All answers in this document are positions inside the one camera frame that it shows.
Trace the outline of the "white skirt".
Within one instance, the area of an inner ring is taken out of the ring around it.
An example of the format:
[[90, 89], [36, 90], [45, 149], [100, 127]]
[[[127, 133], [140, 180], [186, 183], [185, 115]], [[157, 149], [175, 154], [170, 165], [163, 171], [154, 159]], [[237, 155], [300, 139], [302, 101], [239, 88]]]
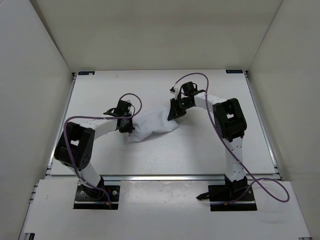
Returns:
[[127, 137], [129, 143], [139, 143], [153, 134], [166, 134], [179, 127], [178, 123], [168, 120], [170, 107], [160, 105], [148, 110], [143, 110], [133, 118], [134, 130]]

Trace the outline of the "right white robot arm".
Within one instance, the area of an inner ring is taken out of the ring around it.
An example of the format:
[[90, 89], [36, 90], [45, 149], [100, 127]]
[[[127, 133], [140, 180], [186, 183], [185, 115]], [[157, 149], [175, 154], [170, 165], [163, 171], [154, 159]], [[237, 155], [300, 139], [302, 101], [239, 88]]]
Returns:
[[208, 111], [214, 130], [225, 147], [226, 179], [231, 182], [224, 187], [224, 195], [229, 200], [236, 200], [242, 195], [242, 188], [235, 182], [244, 181], [246, 171], [243, 167], [242, 144], [247, 122], [236, 98], [224, 99], [199, 90], [193, 82], [187, 82], [180, 88], [173, 86], [167, 119], [173, 120], [184, 116], [193, 107]]

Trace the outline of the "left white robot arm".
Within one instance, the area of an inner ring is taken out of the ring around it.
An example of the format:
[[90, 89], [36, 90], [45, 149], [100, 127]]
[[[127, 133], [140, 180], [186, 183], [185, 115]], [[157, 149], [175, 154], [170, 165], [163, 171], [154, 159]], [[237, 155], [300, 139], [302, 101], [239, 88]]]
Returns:
[[101, 198], [105, 192], [102, 176], [91, 165], [94, 141], [116, 131], [131, 133], [134, 130], [132, 106], [128, 100], [119, 100], [116, 107], [99, 119], [82, 124], [69, 121], [55, 147], [54, 158], [78, 176], [93, 199]]

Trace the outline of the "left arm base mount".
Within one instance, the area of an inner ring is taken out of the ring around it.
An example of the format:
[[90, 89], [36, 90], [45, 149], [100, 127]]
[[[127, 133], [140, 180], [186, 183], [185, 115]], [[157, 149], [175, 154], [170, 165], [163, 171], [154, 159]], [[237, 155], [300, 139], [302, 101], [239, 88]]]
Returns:
[[109, 200], [104, 192], [89, 188], [79, 182], [73, 208], [77, 210], [118, 210], [121, 186], [104, 183], [101, 188], [106, 191]]

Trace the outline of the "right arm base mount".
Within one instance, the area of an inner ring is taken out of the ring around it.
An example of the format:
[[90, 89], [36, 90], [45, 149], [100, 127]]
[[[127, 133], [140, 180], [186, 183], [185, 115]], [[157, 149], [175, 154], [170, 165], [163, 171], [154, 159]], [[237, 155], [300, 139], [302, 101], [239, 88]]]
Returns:
[[257, 204], [247, 177], [230, 181], [224, 178], [224, 184], [209, 185], [208, 191], [196, 197], [199, 201], [209, 200], [212, 212], [253, 212]]

